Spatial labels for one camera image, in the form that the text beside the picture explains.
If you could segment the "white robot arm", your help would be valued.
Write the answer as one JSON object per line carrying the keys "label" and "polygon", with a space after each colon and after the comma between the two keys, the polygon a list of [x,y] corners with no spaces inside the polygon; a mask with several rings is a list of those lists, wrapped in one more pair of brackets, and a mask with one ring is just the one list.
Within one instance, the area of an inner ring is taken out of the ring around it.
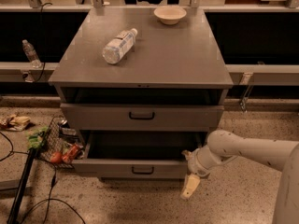
{"label": "white robot arm", "polygon": [[216,130],[195,151],[184,150],[188,166],[180,197],[188,200],[211,169],[243,157],[281,172],[272,224],[299,224],[299,142],[246,138]]}

